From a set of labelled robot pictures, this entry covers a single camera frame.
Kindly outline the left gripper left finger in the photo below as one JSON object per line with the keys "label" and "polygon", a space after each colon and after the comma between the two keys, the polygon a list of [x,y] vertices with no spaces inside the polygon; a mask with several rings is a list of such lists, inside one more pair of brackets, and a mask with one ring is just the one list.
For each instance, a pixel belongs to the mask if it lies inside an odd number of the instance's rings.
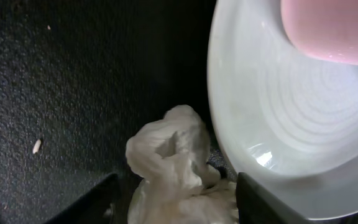
{"label": "left gripper left finger", "polygon": [[115,203],[119,199],[117,174],[109,174],[75,203],[45,224],[108,224],[114,223]]}

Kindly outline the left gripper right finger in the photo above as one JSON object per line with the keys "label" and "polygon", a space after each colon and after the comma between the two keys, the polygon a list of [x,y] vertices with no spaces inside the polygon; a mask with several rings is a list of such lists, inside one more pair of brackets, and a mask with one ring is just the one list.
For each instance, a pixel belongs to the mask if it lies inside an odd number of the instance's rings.
{"label": "left gripper right finger", "polygon": [[310,224],[244,172],[237,175],[236,203],[240,224]]}

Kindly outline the white napkin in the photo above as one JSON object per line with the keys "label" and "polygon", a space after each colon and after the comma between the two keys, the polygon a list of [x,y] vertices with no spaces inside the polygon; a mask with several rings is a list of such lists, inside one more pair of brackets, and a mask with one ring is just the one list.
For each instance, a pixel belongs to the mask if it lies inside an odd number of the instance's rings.
{"label": "white napkin", "polygon": [[127,221],[149,223],[238,223],[236,183],[208,164],[210,137],[188,105],[143,126],[126,144],[126,159],[143,179]]}

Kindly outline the pink cup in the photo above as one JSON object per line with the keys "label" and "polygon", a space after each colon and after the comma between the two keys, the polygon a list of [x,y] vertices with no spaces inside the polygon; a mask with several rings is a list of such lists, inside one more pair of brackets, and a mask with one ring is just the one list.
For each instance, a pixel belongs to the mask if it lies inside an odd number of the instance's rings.
{"label": "pink cup", "polygon": [[358,0],[282,0],[290,42],[309,57],[358,65]]}

